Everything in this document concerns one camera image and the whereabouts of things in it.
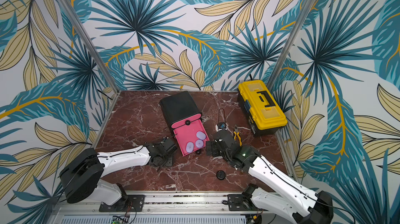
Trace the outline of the purple round earphone case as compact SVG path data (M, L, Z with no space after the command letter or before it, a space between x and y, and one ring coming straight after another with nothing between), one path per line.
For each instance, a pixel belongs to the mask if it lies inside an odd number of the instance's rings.
M196 140L195 146L196 146L198 149L201 149L201 148L204 146L204 141L203 141L203 140Z

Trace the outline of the purple oval earphone case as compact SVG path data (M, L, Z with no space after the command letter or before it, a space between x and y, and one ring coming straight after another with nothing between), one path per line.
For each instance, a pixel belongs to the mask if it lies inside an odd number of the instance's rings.
M197 137L199 140L205 140L205 139L207 138L207 135L206 135L204 132L202 132L202 131L198 131L198 132L196 133L196 137Z
M187 153L192 153L194 151L194 143L193 142L188 142L186 144L185 150Z

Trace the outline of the black round earphone case front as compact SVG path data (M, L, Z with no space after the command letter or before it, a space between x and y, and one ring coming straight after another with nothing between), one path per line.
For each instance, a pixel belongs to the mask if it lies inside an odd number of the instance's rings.
M225 180L226 178L226 173L222 170L217 171L216 177L218 180Z

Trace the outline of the pink top drawer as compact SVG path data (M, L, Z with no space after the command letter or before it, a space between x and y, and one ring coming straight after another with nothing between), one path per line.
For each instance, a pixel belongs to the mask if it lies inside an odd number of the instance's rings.
M171 125L171 127L173 129L176 129L176 128L179 128L181 126L190 125L192 122L201 119L201 117L202 117L202 114L195 114L193 116L187 117L185 119L182 119L180 121L177 121L177 122L173 123Z

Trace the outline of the black pink drawer cabinet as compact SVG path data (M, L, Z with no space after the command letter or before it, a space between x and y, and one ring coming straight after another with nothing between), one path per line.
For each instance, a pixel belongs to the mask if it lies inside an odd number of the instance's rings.
M179 92L160 100L159 105L167 123L167 126L172 129L171 125L177 121L202 114L195 100L188 91Z

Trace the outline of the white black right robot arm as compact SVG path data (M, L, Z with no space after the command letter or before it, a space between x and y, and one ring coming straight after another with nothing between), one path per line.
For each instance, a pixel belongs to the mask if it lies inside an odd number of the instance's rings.
M233 168L247 173L274 190L267 192L249 184L234 206L270 211L292 224L329 224L334 213L332 197L325 191L311 190L276 168L258 150L239 145L227 130L218 131L206 142L207 155L222 157Z

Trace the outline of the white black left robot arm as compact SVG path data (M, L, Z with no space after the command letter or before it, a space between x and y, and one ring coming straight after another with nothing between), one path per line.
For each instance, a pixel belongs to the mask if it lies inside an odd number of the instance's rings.
M84 150L59 174L66 202L75 204L91 199L122 211L133 203L119 183L109 183L103 177L137 166L170 167L178 146L170 138L158 143L115 152Z

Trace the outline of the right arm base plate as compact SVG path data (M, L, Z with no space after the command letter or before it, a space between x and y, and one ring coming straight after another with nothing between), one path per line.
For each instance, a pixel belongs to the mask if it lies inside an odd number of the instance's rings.
M257 211L254 204L242 194L228 194L227 203L230 211Z

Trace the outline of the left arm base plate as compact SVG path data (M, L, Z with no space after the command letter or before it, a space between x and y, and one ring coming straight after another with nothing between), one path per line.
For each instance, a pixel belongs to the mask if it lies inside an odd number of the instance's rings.
M126 195L123 196L119 201L113 205L107 205L101 203L99 212L111 213L111 212L129 212L131 210L141 212L143 209L145 195Z

